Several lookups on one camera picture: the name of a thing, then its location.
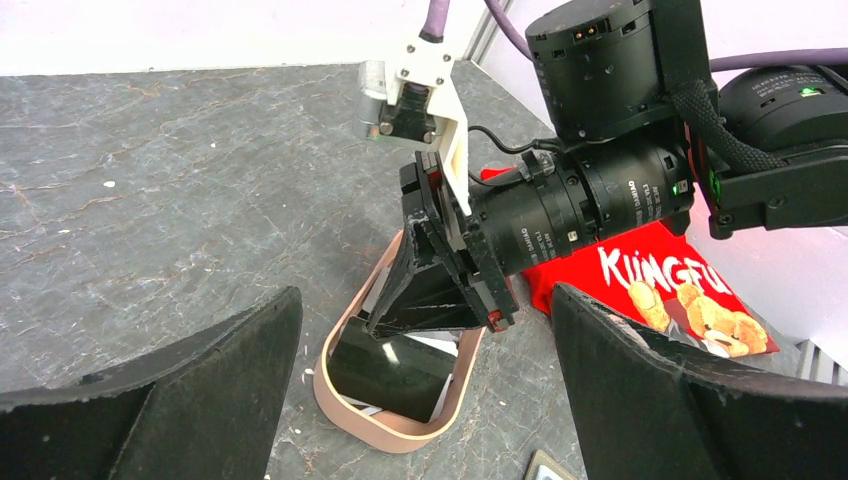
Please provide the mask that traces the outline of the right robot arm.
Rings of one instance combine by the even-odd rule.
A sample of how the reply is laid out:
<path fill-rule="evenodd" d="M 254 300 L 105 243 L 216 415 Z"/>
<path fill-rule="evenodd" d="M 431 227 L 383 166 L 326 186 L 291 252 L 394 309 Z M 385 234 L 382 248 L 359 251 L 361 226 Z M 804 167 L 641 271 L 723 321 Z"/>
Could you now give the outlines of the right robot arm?
<path fill-rule="evenodd" d="M 400 248 L 368 312 L 378 339 L 509 327 L 511 275 L 658 222 L 686 232 L 696 192 L 712 237 L 847 222 L 847 52 L 710 59 L 697 1 L 571 1 L 513 42 L 555 134 L 488 181 L 434 1 L 396 62 L 359 71 L 363 136 L 415 152 L 400 172 Z"/>

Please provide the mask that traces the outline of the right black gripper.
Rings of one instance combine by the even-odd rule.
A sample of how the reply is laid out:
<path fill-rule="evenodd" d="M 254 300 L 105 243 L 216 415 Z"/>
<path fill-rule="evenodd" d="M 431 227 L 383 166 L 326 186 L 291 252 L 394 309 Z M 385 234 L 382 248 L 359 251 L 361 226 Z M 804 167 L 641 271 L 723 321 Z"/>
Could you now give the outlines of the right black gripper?
<path fill-rule="evenodd" d="M 403 230 L 368 316 L 376 339 L 487 328 L 502 332 L 518 310 L 478 215 L 467 217 L 437 154 L 417 152 L 400 172 Z"/>

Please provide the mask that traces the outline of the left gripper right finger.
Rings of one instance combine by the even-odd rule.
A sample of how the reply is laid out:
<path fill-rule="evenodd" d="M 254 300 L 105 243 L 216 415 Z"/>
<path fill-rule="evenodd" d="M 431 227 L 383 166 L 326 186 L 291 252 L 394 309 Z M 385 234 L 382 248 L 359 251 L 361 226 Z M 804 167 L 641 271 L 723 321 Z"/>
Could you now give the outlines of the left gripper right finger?
<path fill-rule="evenodd" d="M 552 325 L 592 479 L 843 479 L 847 391 L 675 341 L 577 288 Z"/>

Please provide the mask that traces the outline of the pink oval tray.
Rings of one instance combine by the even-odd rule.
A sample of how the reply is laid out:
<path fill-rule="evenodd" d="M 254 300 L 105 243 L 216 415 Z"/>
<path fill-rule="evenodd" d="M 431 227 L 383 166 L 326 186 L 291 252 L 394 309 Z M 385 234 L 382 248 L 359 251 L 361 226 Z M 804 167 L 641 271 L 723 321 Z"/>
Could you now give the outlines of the pink oval tray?
<path fill-rule="evenodd" d="M 367 299 L 383 286 L 401 236 L 377 262 L 324 341 L 313 389 L 326 417 L 340 429 L 388 453 L 417 450 L 456 420 L 485 329 L 459 332 L 455 353 L 429 339 L 396 336 L 386 343 L 367 332 Z"/>

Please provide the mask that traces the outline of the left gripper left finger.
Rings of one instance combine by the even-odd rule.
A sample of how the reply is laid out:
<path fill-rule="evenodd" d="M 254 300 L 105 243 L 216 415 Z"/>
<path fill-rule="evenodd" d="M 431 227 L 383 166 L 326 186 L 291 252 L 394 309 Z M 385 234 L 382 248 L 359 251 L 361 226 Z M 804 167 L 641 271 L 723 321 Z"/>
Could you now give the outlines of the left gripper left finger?
<path fill-rule="evenodd" d="M 5 479 L 259 479 L 299 348 L 299 289 L 56 388 L 1 396 Z"/>

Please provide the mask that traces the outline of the grey card holder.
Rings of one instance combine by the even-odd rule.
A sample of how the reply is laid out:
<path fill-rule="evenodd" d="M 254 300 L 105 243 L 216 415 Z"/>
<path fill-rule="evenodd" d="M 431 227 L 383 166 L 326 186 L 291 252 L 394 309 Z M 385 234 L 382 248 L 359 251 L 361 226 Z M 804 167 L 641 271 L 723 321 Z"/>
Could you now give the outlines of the grey card holder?
<path fill-rule="evenodd" d="M 525 470 L 524 480 L 577 480 L 543 450 L 536 450 Z"/>

